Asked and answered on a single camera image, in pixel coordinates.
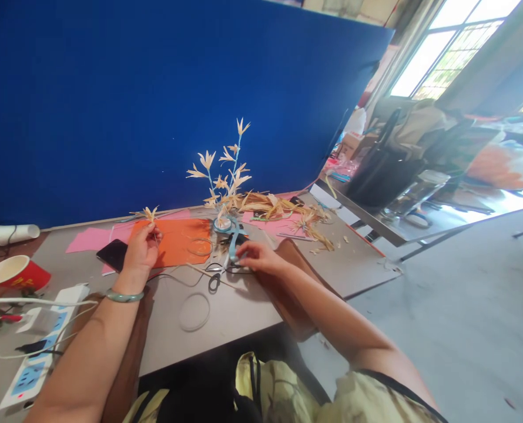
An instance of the floor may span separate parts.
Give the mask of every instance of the floor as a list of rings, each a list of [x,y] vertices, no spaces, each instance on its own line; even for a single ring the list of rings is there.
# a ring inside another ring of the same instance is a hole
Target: floor
[[[449,422],[523,422],[523,237],[511,237],[520,231],[523,211],[480,223],[349,301],[410,357]],[[375,245],[393,260],[416,248]],[[333,397],[346,361],[320,334],[300,348]]]

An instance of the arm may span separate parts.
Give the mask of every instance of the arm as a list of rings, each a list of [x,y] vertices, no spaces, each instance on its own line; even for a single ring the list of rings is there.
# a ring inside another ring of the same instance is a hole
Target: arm
[[[125,295],[142,292],[158,254],[154,238],[150,239],[153,233],[161,239],[150,224],[130,241],[113,291]],[[138,302],[104,298],[60,359],[25,422],[99,422],[137,311]]]
[[[284,283],[322,334],[353,368],[381,372],[438,408],[412,362],[365,317],[342,299],[286,262],[269,247],[244,243],[236,252],[240,265],[272,274]]]

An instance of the blue backdrop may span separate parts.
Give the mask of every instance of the blue backdrop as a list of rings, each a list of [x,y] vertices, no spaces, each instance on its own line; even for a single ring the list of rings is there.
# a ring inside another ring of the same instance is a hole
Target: blue backdrop
[[[242,116],[244,188],[301,189],[391,36],[262,0],[0,1],[0,224],[200,204],[186,170]]]

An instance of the jade bangle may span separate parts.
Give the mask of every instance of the jade bangle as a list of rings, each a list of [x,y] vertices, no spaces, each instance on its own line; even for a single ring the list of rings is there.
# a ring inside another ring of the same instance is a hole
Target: jade bangle
[[[110,299],[111,301],[114,301],[116,303],[135,303],[136,301],[140,301],[142,299],[142,297],[144,297],[144,292],[141,292],[140,294],[137,294],[137,295],[123,295],[123,294],[119,294],[119,293],[116,293],[114,292],[112,289],[108,289],[107,290],[107,298]]]

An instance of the red paper cup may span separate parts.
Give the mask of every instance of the red paper cup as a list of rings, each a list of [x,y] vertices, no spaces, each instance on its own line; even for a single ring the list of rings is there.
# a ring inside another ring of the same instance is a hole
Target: red paper cup
[[[38,291],[48,283],[50,276],[28,256],[10,257],[0,262],[0,287]]]

